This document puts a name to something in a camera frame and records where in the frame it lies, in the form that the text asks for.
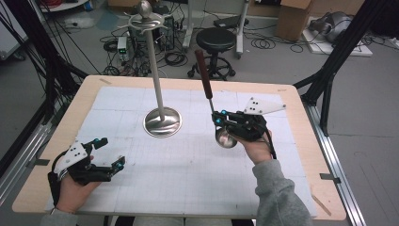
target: wooden table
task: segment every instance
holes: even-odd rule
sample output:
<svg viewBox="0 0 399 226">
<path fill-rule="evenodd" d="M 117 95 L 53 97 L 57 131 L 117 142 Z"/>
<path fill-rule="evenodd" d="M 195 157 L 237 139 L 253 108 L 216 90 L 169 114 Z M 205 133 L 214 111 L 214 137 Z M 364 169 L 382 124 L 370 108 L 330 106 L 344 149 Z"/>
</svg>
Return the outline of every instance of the wooden table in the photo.
<svg viewBox="0 0 399 226">
<path fill-rule="evenodd" d="M 160 79 L 160 82 L 163 89 L 202 89 L 202 83 L 199 80 Z M 153 88 L 153 82 L 151 78 L 141 77 L 102 75 L 87 77 L 47 144 L 41 159 L 54 160 L 61 151 L 66 150 L 74 142 L 98 91 L 104 86 Z M 346 218 L 334 183 L 320 178 L 320 173 L 329 173 L 329 170 L 297 90 L 293 86 L 219 81 L 212 81 L 211 86 L 215 91 L 254 92 L 256 90 L 258 93 L 280 95 L 282 101 L 289 106 L 286 114 L 315 201 L 318 215 L 316 219 L 343 220 Z M 32 170 L 12 205 L 15 212 L 44 213 L 44 207 L 50 196 L 47 173 L 51 170 L 51 164 L 52 162 L 48 166 L 36 166 Z"/>
</svg>

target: gray sleeve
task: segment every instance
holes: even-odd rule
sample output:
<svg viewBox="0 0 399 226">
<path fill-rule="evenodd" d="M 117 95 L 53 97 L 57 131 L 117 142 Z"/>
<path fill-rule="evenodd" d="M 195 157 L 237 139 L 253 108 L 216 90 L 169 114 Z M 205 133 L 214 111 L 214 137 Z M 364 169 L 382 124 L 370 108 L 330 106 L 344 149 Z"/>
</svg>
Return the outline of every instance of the gray sleeve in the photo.
<svg viewBox="0 0 399 226">
<path fill-rule="evenodd" d="M 285 179 L 278 160 L 259 163 L 252 170 L 258 181 L 255 193 L 260 198 L 257 226 L 312 225 L 308 209 L 294 193 L 294 182 Z"/>
<path fill-rule="evenodd" d="M 52 215 L 45 215 L 40 226 L 75 226 L 77 219 L 77 215 L 55 211 Z"/>
</svg>

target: concrete floor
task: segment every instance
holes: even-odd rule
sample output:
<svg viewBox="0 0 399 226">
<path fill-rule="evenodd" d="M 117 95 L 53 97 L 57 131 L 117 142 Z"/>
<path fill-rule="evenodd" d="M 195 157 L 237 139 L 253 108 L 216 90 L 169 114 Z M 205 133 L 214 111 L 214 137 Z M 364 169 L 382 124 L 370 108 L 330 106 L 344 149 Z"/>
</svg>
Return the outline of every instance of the concrete floor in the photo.
<svg viewBox="0 0 399 226">
<path fill-rule="evenodd" d="M 81 13 L 85 12 L 75 9 L 58 16 Z M 109 36 L 126 20 L 120 13 L 107 10 L 106 6 L 88 15 L 94 19 L 95 25 L 77 30 L 71 33 L 71 37 L 101 72 L 106 66 L 107 54 L 99 39 Z M 215 17 L 208 15 L 205 20 L 200 16 L 194 19 L 195 26 L 207 27 L 212 25 Z M 249 18 L 248 27 L 275 23 L 276 20 Z M 258 32 L 271 35 L 273 28 Z M 62 37 L 73 64 L 87 73 L 96 74 L 72 42 L 65 35 Z M 234 57 L 233 51 L 223 54 L 237 72 L 229 81 L 293 84 L 316 73 L 327 59 L 325 55 L 311 54 L 306 46 L 301 53 L 294 53 L 290 46 L 277 43 L 275 48 L 263 50 L 252 47 L 250 40 L 245 39 L 241 59 Z M 399 53 L 375 43 L 368 47 L 373 52 L 372 57 L 351 56 L 334 80 L 328 131 L 367 225 L 394 226 L 399 222 L 399 176 L 396 172 L 399 169 L 399 76 L 396 74 L 399 72 Z M 195 63 L 193 51 L 197 48 L 192 40 L 186 65 L 162 68 L 168 78 L 187 78 L 186 73 Z M 0 143 L 3 144 L 0 156 L 33 116 L 43 101 L 43 93 L 29 60 L 0 62 Z M 38 225 L 40 222 L 41 215 L 17 214 L 11 209 L 28 174 L 29 169 L 0 207 L 4 225 Z M 80 225 L 100 225 L 102 221 L 101 216 L 82 216 Z M 349 225 L 349 222 L 315 221 L 314 224 Z"/>
</svg>

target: white paper sheet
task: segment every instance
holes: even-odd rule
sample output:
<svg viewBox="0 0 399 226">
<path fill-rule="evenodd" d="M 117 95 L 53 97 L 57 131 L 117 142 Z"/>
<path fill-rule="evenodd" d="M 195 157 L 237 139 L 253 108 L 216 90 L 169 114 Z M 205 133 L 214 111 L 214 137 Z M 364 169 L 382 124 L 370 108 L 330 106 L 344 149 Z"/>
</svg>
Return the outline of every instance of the white paper sheet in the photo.
<svg viewBox="0 0 399 226">
<path fill-rule="evenodd" d="M 242 145 L 223 149 L 215 142 L 209 101 L 202 90 L 163 89 L 164 106 L 182 114 L 181 130 L 166 138 L 148 135 L 143 120 L 157 108 L 154 89 L 104 87 L 76 139 L 82 143 L 107 137 L 108 144 L 92 152 L 93 163 L 110 166 L 119 156 L 126 165 L 102 183 L 86 212 L 113 215 L 179 215 L 248 218 L 256 216 L 253 163 Z M 278 95 L 214 92 L 215 110 L 243 110 L 250 97 L 283 104 Z M 316 210 L 285 111 L 265 116 L 282 171 L 295 182 L 295 192 L 313 217 Z"/>
</svg>

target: cardboard box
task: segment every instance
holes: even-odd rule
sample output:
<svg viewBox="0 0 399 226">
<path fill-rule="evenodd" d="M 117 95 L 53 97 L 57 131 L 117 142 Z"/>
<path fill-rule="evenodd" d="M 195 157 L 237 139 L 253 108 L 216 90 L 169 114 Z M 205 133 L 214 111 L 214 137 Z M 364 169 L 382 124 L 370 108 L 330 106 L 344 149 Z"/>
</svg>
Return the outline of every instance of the cardboard box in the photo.
<svg viewBox="0 0 399 226">
<path fill-rule="evenodd" d="M 281 0 L 276 36 L 284 40 L 299 40 L 312 6 L 312 0 Z"/>
<path fill-rule="evenodd" d="M 250 16 L 267 16 L 267 17 L 278 17 L 279 7 L 267 6 L 267 5 L 257 5 L 255 0 L 250 0 L 247 10 L 247 15 Z"/>
</svg>

